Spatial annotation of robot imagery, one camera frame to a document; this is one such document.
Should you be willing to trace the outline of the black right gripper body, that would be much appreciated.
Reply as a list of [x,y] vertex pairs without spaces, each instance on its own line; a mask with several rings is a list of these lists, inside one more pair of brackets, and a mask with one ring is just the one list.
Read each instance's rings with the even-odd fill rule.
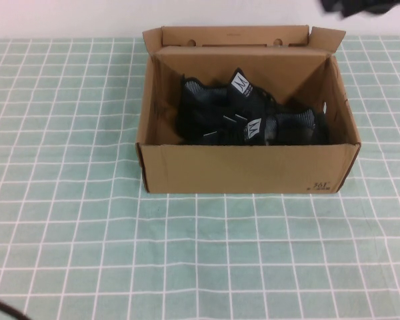
[[340,13],[343,18],[348,18],[359,13],[383,15],[397,5],[398,0],[320,0],[326,13]]

